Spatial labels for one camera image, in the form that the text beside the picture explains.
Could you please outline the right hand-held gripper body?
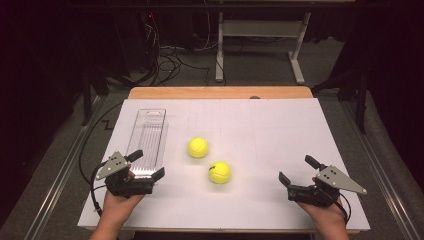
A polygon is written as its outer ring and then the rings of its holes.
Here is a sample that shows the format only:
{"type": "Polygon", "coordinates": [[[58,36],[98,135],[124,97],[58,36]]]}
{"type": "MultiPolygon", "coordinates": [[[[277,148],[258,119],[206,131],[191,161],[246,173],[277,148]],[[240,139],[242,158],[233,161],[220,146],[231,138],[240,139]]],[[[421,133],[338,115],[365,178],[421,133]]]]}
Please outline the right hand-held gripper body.
{"type": "Polygon", "coordinates": [[[309,186],[293,185],[287,181],[288,199],[318,207],[329,207],[340,197],[340,191],[346,190],[365,195],[367,190],[343,173],[337,167],[324,164],[317,166],[315,183],[309,186]]]}

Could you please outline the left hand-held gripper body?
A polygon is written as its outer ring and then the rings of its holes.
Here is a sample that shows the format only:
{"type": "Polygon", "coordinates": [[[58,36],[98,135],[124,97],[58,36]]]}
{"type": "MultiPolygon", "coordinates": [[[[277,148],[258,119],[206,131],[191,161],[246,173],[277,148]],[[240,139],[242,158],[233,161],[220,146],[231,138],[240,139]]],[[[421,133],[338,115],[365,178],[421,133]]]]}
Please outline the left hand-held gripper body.
{"type": "Polygon", "coordinates": [[[151,194],[154,183],[148,179],[149,176],[144,178],[132,176],[130,164],[126,156],[116,151],[101,165],[95,179],[104,179],[106,188],[114,196],[129,198],[134,195],[151,194]]]}

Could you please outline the clear plastic tray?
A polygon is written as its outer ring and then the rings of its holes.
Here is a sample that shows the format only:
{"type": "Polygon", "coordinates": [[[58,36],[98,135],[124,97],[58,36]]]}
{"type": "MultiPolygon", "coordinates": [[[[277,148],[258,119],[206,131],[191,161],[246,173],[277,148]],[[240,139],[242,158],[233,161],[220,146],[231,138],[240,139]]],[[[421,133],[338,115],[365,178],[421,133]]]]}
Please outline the clear plastic tray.
{"type": "Polygon", "coordinates": [[[146,178],[163,166],[167,128],[165,109],[138,111],[126,152],[143,151],[143,156],[131,163],[136,178],[146,178]]]}

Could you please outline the yellow tennis ball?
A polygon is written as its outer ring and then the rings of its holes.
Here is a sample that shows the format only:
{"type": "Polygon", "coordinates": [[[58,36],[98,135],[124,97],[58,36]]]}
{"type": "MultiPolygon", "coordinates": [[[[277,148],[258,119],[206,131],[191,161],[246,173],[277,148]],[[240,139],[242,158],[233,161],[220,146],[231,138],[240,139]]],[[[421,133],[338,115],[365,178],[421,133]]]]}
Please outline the yellow tennis ball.
{"type": "Polygon", "coordinates": [[[194,137],[190,140],[187,151],[193,158],[202,158],[208,153],[208,142],[201,137],[194,137]]]}
{"type": "Polygon", "coordinates": [[[215,184],[227,183],[232,175],[231,168],[228,163],[224,161],[214,162],[209,167],[209,179],[215,184]]]}

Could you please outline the person's right hand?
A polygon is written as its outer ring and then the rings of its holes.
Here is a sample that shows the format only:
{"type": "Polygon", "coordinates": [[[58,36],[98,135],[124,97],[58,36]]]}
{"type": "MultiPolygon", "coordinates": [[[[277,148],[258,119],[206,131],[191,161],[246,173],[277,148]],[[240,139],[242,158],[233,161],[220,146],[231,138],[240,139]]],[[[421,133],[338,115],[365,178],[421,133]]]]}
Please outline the person's right hand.
{"type": "Polygon", "coordinates": [[[310,216],[317,231],[327,229],[346,230],[344,213],[336,204],[332,204],[329,207],[317,207],[298,202],[298,205],[310,216]]]}

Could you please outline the person's left hand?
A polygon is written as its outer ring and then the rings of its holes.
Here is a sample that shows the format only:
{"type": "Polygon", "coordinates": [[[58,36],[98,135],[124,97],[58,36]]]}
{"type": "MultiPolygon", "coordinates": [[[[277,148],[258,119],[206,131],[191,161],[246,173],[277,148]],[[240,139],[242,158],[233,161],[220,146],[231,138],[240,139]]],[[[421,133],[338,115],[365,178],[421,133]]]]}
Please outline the person's left hand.
{"type": "Polygon", "coordinates": [[[129,198],[114,196],[107,190],[104,197],[103,213],[97,228],[108,232],[119,231],[143,198],[143,195],[134,195],[129,198]]]}

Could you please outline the white board sheet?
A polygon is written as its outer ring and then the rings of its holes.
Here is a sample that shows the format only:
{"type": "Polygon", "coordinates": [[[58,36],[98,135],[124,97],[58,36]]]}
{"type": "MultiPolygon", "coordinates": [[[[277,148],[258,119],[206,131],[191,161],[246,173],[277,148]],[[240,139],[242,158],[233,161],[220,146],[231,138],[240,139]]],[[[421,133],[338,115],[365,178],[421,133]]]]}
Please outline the white board sheet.
{"type": "Polygon", "coordinates": [[[315,170],[305,162],[342,168],[320,103],[309,99],[134,100],[124,102],[105,151],[125,152],[140,109],[165,109],[168,123],[165,176],[136,207],[131,230],[308,232],[309,216],[287,198],[279,172],[308,185],[315,170]],[[204,138],[208,153],[193,158],[190,140],[204,138]],[[209,167],[231,168],[225,184],[209,179],[209,167]]]}

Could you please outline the dark metal stand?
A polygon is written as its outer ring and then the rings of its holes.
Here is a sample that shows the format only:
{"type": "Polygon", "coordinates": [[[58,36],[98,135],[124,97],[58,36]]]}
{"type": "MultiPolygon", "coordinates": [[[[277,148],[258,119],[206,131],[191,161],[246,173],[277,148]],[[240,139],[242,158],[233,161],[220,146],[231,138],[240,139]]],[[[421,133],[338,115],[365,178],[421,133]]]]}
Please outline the dark metal stand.
{"type": "Polygon", "coordinates": [[[109,94],[109,87],[106,83],[107,78],[112,78],[118,83],[123,84],[125,87],[132,88],[136,86],[134,82],[103,66],[86,66],[82,72],[82,96],[84,109],[83,126],[87,126],[89,120],[93,116],[94,102],[91,99],[91,91],[94,91],[100,97],[104,97],[109,94]]]}
{"type": "Polygon", "coordinates": [[[367,78],[362,70],[350,69],[345,73],[330,77],[327,81],[311,88],[313,94],[324,89],[337,88],[337,97],[340,101],[356,99],[355,121],[362,134],[365,134],[365,110],[367,78]]]}

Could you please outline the black computer tower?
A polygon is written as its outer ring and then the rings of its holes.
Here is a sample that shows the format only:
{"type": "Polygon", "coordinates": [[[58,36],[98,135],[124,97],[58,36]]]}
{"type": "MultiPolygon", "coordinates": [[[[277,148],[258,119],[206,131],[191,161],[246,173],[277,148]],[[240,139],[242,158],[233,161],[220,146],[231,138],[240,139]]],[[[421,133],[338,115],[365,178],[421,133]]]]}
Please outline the black computer tower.
{"type": "Polygon", "coordinates": [[[151,69],[157,57],[157,49],[147,37],[142,14],[116,13],[114,21],[128,70],[151,69]]]}

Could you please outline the aluminium floor rail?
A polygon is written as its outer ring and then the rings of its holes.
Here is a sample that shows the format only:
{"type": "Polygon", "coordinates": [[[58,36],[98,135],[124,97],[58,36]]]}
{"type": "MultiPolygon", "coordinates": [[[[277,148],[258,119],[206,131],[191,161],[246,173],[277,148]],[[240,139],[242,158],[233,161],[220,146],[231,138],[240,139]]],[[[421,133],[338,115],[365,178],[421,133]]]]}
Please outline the aluminium floor rail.
{"type": "Polygon", "coordinates": [[[34,217],[24,240],[39,240],[77,162],[77,156],[82,151],[83,142],[88,139],[88,132],[94,126],[94,118],[99,115],[104,101],[105,97],[96,96],[93,101],[88,102],[92,113],[87,120],[78,125],[78,133],[72,138],[72,144],[66,148],[66,156],[55,157],[55,159],[61,160],[60,168],[54,172],[51,166],[48,167],[48,173],[54,176],[54,179],[45,192],[43,202],[39,206],[37,215],[34,217]]]}
{"type": "Polygon", "coordinates": [[[392,184],[392,178],[383,169],[383,166],[380,163],[376,152],[372,148],[368,137],[359,130],[359,127],[356,124],[354,110],[347,102],[342,102],[341,106],[360,139],[363,148],[365,149],[369,168],[373,173],[380,192],[382,193],[392,216],[400,228],[400,232],[404,236],[404,239],[424,240],[424,237],[420,235],[418,228],[412,222],[411,215],[407,212],[406,205],[401,200],[400,195],[396,192],[394,185],[392,184]]]}

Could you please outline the white metal frame desk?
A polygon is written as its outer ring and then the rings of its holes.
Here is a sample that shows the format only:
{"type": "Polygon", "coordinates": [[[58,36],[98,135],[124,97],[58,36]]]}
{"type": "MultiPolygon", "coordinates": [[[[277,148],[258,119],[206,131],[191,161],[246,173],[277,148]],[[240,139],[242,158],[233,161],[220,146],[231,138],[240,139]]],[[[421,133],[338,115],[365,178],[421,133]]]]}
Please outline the white metal frame desk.
{"type": "MultiPolygon", "coordinates": [[[[251,6],[254,10],[267,5],[282,4],[304,4],[306,7],[316,7],[324,4],[343,4],[353,3],[355,0],[212,0],[216,5],[221,7],[229,7],[235,5],[236,9],[246,10],[247,6],[251,6]]],[[[217,37],[217,53],[216,53],[216,72],[215,81],[223,82],[225,80],[224,73],[224,50],[223,43],[225,37],[259,37],[259,38],[288,38],[295,39],[294,48],[287,53],[293,75],[298,85],[304,85],[305,79],[298,62],[298,55],[302,47],[304,37],[313,15],[311,11],[300,10],[300,16],[294,16],[291,20],[288,17],[285,20],[260,20],[254,17],[248,20],[246,17],[242,19],[226,19],[224,12],[218,14],[218,37],[217,37]]]]}

